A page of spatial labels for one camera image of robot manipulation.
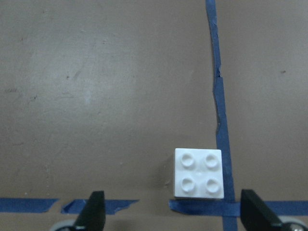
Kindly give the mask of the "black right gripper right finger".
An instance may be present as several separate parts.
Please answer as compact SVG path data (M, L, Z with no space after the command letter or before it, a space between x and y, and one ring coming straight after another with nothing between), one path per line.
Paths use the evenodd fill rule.
M241 191L240 219L246 231L280 231L283 222L250 189Z

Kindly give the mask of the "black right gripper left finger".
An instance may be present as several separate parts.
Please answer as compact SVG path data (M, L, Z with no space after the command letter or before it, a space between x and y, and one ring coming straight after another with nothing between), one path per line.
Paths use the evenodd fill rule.
M104 191L94 191L72 226L73 231L103 231L106 221Z

